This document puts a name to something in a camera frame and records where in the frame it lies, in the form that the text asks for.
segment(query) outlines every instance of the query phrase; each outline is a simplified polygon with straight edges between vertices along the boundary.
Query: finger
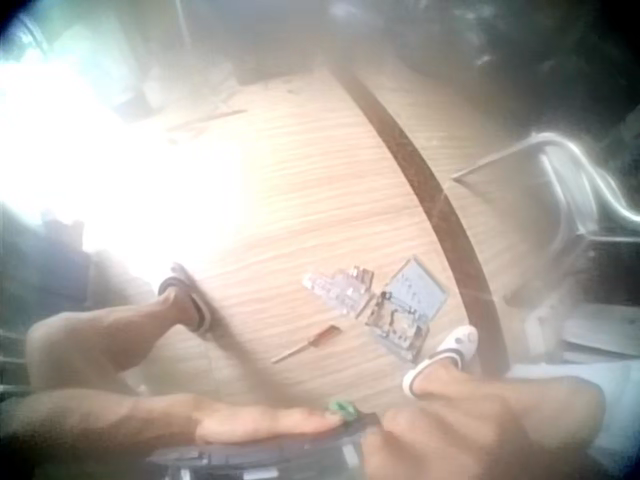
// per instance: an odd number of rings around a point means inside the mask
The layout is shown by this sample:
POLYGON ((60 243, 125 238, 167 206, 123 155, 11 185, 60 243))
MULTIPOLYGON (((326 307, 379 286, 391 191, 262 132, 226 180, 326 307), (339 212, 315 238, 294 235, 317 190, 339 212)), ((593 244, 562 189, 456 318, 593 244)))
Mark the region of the finger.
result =
POLYGON ((324 432, 342 422, 339 414, 308 408, 224 406, 202 417, 196 439, 200 443, 240 443, 279 435, 324 432))

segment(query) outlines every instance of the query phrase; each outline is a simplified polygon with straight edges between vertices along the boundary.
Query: person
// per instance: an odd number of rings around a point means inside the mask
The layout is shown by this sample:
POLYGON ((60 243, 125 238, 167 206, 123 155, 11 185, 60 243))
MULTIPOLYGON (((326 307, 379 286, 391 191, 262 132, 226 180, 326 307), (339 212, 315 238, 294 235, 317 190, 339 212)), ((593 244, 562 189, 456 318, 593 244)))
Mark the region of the person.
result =
MULTIPOLYGON (((119 373, 138 365, 172 327, 211 331, 213 314, 188 272, 174 265, 146 305, 63 313, 35 324, 26 361, 34 393, 2 419, 13 463, 146 455, 155 449, 320 433, 342 423, 309 408, 234 406, 191 394, 144 397, 119 373)), ((363 439, 368 478, 558 477, 574 472, 597 435, 604 400, 577 378, 499 381, 461 370, 477 347, 454 330, 404 379, 415 407, 386 412, 363 439)))

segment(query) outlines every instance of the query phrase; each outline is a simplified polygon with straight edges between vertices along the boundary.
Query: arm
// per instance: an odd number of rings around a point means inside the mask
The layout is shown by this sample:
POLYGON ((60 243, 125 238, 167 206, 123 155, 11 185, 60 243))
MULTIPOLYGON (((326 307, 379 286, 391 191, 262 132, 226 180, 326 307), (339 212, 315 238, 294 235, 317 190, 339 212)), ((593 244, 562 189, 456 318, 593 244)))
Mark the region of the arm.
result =
POLYGON ((3 419, 2 435, 36 459, 95 457, 316 433, 340 422, 339 416, 308 409, 236 407, 189 394, 145 398, 58 390, 23 400, 3 419))

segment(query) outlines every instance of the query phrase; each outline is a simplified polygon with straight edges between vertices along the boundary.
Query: metal rod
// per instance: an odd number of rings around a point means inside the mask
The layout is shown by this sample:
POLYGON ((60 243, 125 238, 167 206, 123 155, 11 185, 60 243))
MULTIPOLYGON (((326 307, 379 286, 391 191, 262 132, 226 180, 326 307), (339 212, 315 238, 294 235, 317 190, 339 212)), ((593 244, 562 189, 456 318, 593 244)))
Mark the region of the metal rod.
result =
POLYGON ((613 212, 622 220, 624 220, 630 227, 640 229, 640 214, 635 212, 634 210, 631 210, 627 206, 627 202, 620 194, 620 189, 617 187, 613 179, 606 173, 603 173, 601 171, 599 172, 599 169, 591 164, 584 152, 574 142, 557 133, 545 132, 533 135, 526 140, 512 145, 509 148, 482 158, 474 166, 462 170, 455 175, 452 175, 451 178, 455 181, 458 181, 461 178, 477 170, 480 170, 493 162, 506 159, 516 152, 535 147, 540 144, 559 145, 569 150, 569 152, 573 154, 576 160, 578 160, 580 166, 588 175, 589 179, 593 181, 594 185, 598 188, 600 194, 602 194, 604 200, 613 210, 613 212))

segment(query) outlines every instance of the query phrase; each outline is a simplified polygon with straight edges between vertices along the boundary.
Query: knee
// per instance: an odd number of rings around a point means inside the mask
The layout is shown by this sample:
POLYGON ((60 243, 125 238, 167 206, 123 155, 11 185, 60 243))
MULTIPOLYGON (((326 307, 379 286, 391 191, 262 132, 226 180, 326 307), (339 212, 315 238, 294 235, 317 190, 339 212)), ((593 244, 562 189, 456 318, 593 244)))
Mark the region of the knee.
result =
POLYGON ((27 360, 46 356, 52 358, 69 351, 77 342, 76 313, 61 313, 34 324, 27 332, 27 360))

